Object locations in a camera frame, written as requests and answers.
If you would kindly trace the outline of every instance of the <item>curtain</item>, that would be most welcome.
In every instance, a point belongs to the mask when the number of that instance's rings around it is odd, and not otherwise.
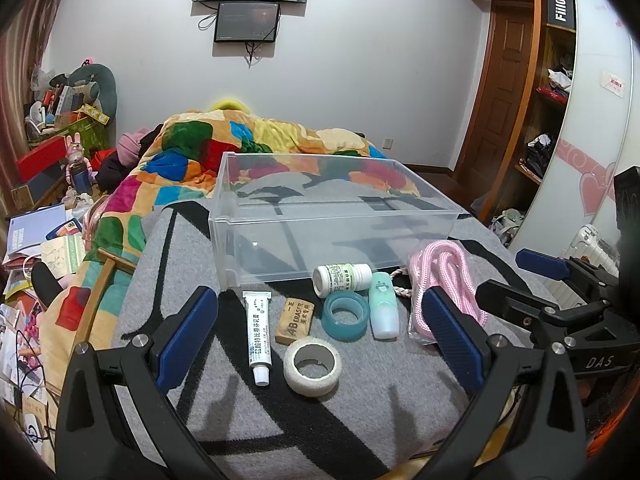
[[[15,210],[11,189],[20,184],[16,161],[28,152],[23,105],[31,101],[31,72],[42,55],[60,0],[27,0],[0,37],[0,257],[4,218]]]

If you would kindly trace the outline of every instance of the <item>white tape roll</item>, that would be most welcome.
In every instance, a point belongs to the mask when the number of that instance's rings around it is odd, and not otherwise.
[[[318,379],[300,373],[297,366],[303,361],[315,361],[328,370]],[[342,360],[335,347],[317,337],[305,337],[289,345],[284,354],[284,378],[289,387],[305,397],[321,397],[338,384],[342,372]]]

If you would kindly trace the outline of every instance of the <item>pink bunny toy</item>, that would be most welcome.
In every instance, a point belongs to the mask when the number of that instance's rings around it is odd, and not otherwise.
[[[84,151],[82,150],[82,144],[80,144],[80,134],[75,134],[74,139],[71,136],[65,137],[65,146],[66,146],[66,182],[71,184],[71,174],[70,168],[75,164],[79,164],[80,162],[84,162],[89,175],[91,175],[93,169],[91,167],[91,163],[89,159],[84,156]]]

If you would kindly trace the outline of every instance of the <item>eraser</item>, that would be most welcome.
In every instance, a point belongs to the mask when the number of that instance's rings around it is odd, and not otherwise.
[[[290,345],[309,335],[314,304],[297,298],[287,298],[275,332],[276,341]]]

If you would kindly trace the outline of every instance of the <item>pink hat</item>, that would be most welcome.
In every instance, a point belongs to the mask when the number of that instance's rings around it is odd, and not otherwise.
[[[125,168],[133,168],[140,158],[140,140],[149,133],[149,128],[140,128],[134,134],[124,133],[118,141],[116,150],[118,151],[118,160]]]

